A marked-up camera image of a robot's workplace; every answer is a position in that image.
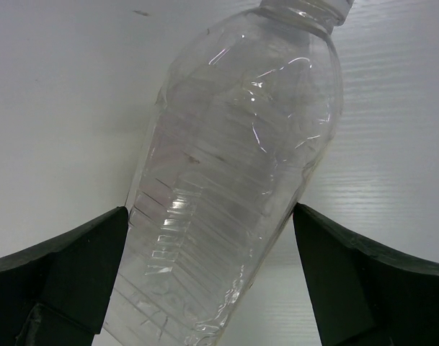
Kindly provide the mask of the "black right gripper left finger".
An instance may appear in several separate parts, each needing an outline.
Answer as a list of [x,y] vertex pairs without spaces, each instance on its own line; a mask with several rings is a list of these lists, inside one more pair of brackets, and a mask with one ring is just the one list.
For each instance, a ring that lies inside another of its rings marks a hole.
[[0,258],[0,345],[91,345],[127,232],[128,211],[117,207]]

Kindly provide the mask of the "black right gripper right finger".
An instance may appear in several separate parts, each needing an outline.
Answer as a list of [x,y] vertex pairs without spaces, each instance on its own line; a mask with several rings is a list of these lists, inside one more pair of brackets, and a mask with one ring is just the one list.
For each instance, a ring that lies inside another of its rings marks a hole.
[[439,263],[293,209],[303,273],[323,345],[439,345]]

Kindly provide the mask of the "large clear plastic bottle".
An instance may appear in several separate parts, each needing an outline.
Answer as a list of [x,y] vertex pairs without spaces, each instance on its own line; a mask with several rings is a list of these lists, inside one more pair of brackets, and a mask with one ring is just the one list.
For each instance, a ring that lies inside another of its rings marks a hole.
[[104,328],[121,345],[215,345],[342,114],[332,31],[351,1],[262,1],[169,67],[127,198]]

